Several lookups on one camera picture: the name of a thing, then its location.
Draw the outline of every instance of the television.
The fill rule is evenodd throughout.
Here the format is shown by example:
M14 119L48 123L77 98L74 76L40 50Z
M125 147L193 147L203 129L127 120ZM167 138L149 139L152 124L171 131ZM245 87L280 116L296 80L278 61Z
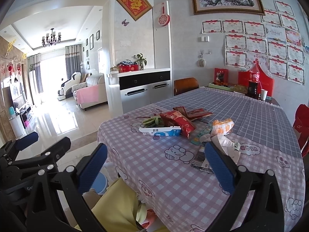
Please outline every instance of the television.
M2 89L3 101L7 111L11 106L20 109L27 102L23 83L16 82Z

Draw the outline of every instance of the butterfly sticker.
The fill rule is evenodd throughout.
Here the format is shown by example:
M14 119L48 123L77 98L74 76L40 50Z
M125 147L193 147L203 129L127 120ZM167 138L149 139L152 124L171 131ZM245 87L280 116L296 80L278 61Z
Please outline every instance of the butterfly sticker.
M121 24L123 24L123 26L127 26L130 22L126 22L127 19L125 19Z

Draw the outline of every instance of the chandelier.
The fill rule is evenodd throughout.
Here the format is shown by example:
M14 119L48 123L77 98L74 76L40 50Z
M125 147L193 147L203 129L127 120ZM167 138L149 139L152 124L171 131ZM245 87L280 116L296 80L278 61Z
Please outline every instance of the chandelier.
M58 39L56 37L56 32L54 31L54 28L50 29L52 31L50 38L49 34L46 34L46 43L45 43L45 37L42 37L42 45L43 47L56 45L61 42L61 32L58 33Z

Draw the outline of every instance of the sofa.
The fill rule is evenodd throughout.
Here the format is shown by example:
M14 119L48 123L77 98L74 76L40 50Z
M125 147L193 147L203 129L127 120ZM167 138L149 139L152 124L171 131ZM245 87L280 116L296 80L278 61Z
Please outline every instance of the sofa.
M94 86L94 85L98 85L99 87L98 88L98 102L80 104L79 106L82 109L87 110L88 107L107 102L104 74L99 74L99 75L91 75L86 79L86 82L72 86L72 92L73 92L73 96L75 98L76 104L78 104L77 98L76 98L77 90L90 87L90 86Z
M70 98L73 96L73 90L71 90L73 85L79 84L81 80L81 73L74 72L70 80L64 82L61 85L61 89L58 91L57 99L59 101Z

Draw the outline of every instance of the pink blanket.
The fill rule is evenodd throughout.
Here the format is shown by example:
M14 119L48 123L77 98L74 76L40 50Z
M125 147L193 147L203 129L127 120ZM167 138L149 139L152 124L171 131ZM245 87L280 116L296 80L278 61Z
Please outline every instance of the pink blanket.
M76 100L78 104L98 102L98 85L77 90Z

